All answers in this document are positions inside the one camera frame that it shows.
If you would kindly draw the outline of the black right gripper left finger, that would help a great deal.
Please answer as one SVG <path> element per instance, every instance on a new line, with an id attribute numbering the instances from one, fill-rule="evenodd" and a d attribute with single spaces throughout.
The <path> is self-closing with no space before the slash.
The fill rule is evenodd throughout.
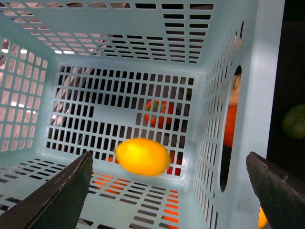
<path id="1" fill-rule="evenodd" d="M 0 217 L 2 229 L 74 229 L 88 194 L 93 158 L 86 152 Z"/>

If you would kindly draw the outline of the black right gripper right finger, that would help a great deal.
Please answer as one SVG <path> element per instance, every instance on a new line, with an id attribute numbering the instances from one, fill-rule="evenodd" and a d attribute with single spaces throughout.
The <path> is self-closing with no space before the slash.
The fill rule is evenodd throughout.
<path id="1" fill-rule="evenodd" d="M 246 168 L 255 195 L 273 229 L 305 227 L 305 183 L 250 152 Z"/>

